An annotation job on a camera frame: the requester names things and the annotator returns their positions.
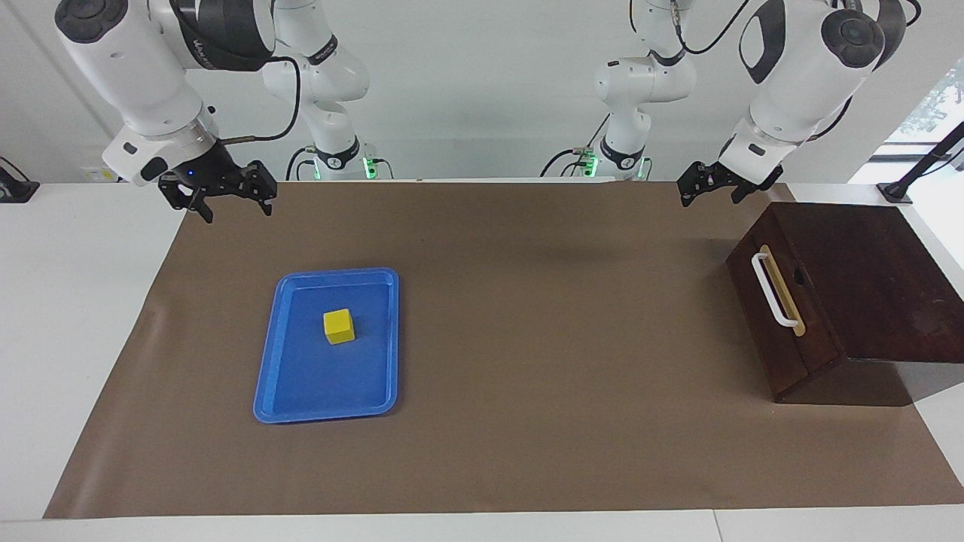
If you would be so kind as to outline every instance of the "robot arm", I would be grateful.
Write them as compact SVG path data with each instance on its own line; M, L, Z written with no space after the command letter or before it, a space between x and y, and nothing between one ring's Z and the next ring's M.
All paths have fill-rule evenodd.
M900 0L879 0L877 20L860 2L840 9L822 0L768 0L740 39L740 58L760 89L712 165L696 162L678 182L684 206L732 186L734 203L769 189L781 162L813 141L903 39Z
M61 41L123 118L104 162L136 184L161 177L174 208L207 222L213 220L208 196L254 200L270 215L277 183L260 162L234 163L184 78L186 68L261 69L274 51L270 6L270 0L62 0L55 14Z
M293 57L305 82L300 116L314 140L318 172L326 180L371 176L366 144L339 104L367 94L369 77L364 65L338 42L318 0L278 0L275 25L278 41L297 52ZM295 95L293 70L290 65L265 67L265 86L274 96L290 101Z
M674 32L670 0L645 0L638 31L649 48L646 57L621 58L596 73L596 94L609 106L609 127L594 148L600 158L597 175L632 178L642 166L652 120L640 108L646 103L684 99L696 86L696 67ZM685 27L696 0L680 2Z

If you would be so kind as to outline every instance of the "yellow block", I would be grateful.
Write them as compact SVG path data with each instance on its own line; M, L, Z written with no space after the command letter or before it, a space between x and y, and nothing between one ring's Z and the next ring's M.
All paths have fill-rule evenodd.
M347 309L325 313L325 337L331 344L355 340L355 323Z

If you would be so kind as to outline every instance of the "blue tray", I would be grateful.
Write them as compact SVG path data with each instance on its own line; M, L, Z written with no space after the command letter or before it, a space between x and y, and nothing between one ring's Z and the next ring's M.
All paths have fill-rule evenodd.
M398 398L398 274L298 273L275 291L254 416L264 423L378 416ZM348 309L356 339L331 346L325 312Z

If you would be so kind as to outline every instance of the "white table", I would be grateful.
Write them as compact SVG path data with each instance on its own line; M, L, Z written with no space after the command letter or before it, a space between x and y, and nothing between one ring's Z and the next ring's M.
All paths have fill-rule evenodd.
M868 186L793 190L800 201L882 203ZM904 213L964 292L964 270L912 208ZM39 521L181 217L156 190L125 184L49 184L27 205L0 206L0 541L964 540L964 505ZM918 408L964 478L964 386Z

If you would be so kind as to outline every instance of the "black stand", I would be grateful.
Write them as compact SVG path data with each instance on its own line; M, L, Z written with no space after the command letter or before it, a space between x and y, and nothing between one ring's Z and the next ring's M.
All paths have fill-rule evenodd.
M907 197L907 190L910 189L911 185L921 178L927 171L941 160L945 154L947 154L951 149L953 149L960 141L964 139L964 122L957 125L957 128L948 134L948 137L944 138L944 141L937 144L934 148L921 161L914 166L914 169L907 172L901 180L893 182L890 184L878 184L877 190L884 195L884 199L890 203L913 203L910 198Z
M0 203L27 203L38 188L39 182L16 180L0 168Z

